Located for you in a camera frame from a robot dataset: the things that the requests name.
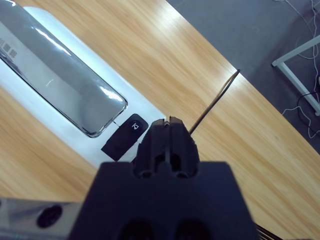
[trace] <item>gray carpet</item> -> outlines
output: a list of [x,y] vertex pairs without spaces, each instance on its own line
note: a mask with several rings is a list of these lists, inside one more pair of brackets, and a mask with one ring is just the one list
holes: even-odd
[[[167,0],[279,111],[294,108],[299,92],[271,63],[312,38],[301,17],[286,3],[273,0]],[[309,21],[313,17],[309,0],[289,0]],[[317,20],[320,33],[320,20]],[[303,53],[312,57],[312,50]],[[320,54],[316,59],[320,66]],[[299,56],[287,65],[312,92],[316,71],[312,60]],[[300,105],[320,130],[320,117],[302,99]],[[284,115],[320,153],[320,136],[308,137],[308,126],[297,110]]]

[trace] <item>white logo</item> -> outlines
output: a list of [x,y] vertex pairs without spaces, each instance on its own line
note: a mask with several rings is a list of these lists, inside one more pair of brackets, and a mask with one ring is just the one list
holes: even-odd
[[137,130],[139,128],[139,126],[135,123],[131,126],[134,130]]

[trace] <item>thin black wire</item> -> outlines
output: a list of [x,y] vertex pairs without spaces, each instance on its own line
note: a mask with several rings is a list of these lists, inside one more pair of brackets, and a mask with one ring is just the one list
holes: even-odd
[[[304,96],[311,95],[311,94],[318,94],[318,93],[320,93],[320,92],[319,92],[319,91],[314,91],[314,92],[310,92],[310,93],[308,93],[308,94],[301,95],[301,96],[298,98],[297,102],[296,102],[296,106],[297,106],[297,107],[299,106],[299,102],[300,102],[300,100],[301,100]],[[300,121],[301,121],[304,125],[306,125],[314,134],[316,134],[318,137],[320,137],[319,132],[315,131],[311,126],[309,126],[309,123],[307,123],[307,122],[305,122],[305,120],[303,120],[303,118],[302,118],[301,115],[300,115],[300,111],[301,111],[301,109],[298,108],[298,117],[299,117]]]
[[190,135],[196,130],[196,128],[199,126],[199,124],[202,122],[202,120],[206,117],[206,115],[210,112],[210,110],[217,104],[217,102],[221,99],[221,97],[226,93],[228,88],[231,86],[233,81],[236,79],[238,74],[240,73],[240,70],[238,69],[229,80],[228,84],[225,86],[224,90],[221,92],[221,94],[216,97],[213,102],[204,110],[204,112],[201,114],[201,116],[198,118],[198,120],[193,124],[191,129],[189,130]]
[[267,229],[265,229],[264,227],[260,226],[259,224],[255,224],[255,226],[256,226],[256,229],[259,231],[260,234],[264,234],[265,236],[268,236],[272,240],[283,240],[282,238],[280,238],[277,235],[273,234],[272,232],[268,231]]

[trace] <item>wooden table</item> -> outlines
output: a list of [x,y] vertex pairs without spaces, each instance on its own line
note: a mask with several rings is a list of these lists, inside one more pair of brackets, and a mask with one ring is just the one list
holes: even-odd
[[[50,11],[187,128],[236,71],[165,0],[17,2]],[[0,93],[0,195],[83,201],[96,170]],[[192,136],[201,160],[231,165],[258,224],[285,239],[320,239],[320,156],[245,78]]]

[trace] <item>black plastic part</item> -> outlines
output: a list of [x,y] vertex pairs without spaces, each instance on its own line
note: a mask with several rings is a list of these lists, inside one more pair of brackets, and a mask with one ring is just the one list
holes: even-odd
[[53,205],[42,211],[36,220],[39,228],[45,229],[54,225],[62,216],[63,208],[60,205]]
[[148,127],[145,120],[138,114],[133,114],[115,131],[101,150],[114,161],[118,161]]
[[103,163],[69,240],[120,240],[132,221],[147,221],[155,240],[185,236],[179,227],[186,221],[201,222],[210,240],[259,239],[225,162],[201,162],[198,174],[186,179],[177,178],[167,162],[150,178],[135,177],[128,162]]
[[69,240],[258,240],[225,162],[199,162],[182,121],[155,121],[134,163],[101,164]]
[[145,173],[156,173],[161,162],[168,162],[179,178],[191,178],[197,173],[199,154],[197,145],[183,122],[170,117],[152,123],[138,147],[134,161],[134,173],[141,177]]

